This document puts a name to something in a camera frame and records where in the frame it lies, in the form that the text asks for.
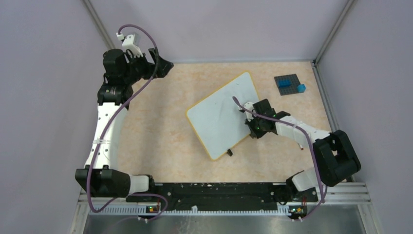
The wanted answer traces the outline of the yellow-framed whiteboard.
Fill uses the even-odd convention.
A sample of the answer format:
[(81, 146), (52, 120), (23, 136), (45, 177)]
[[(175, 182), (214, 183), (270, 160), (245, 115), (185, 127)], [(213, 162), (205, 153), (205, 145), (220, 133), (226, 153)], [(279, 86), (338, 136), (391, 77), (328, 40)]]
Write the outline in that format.
[(240, 112), (233, 97), (242, 105), (260, 100), (249, 72), (239, 74), (186, 111), (193, 131), (212, 160), (218, 160), (250, 134), (244, 123), (246, 114)]

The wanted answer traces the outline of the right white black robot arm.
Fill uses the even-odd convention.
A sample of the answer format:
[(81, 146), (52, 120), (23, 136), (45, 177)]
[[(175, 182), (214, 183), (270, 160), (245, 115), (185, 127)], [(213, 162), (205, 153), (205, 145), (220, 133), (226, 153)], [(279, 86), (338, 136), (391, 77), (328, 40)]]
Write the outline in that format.
[(298, 172), (286, 180), (286, 196), (300, 200), (305, 191), (323, 186), (334, 187), (361, 169), (361, 163), (348, 135), (342, 130), (329, 132), (312, 127), (285, 111), (276, 112), (267, 99), (239, 105), (245, 124), (255, 139), (267, 133), (289, 138), (308, 148), (313, 168)]

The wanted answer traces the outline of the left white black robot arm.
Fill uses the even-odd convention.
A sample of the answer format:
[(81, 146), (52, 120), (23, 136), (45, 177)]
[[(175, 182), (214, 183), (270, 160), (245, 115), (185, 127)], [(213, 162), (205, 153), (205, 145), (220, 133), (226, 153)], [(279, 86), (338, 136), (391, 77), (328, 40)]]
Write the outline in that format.
[(132, 86), (144, 79), (164, 78), (174, 67), (160, 57), (157, 47), (150, 48), (153, 62), (130, 49), (111, 49), (103, 54), (104, 82), (97, 93), (98, 118), (90, 155), (75, 179), (92, 197), (127, 197), (137, 193), (144, 201), (156, 196), (150, 175), (130, 175), (118, 170), (120, 132), (132, 98)]

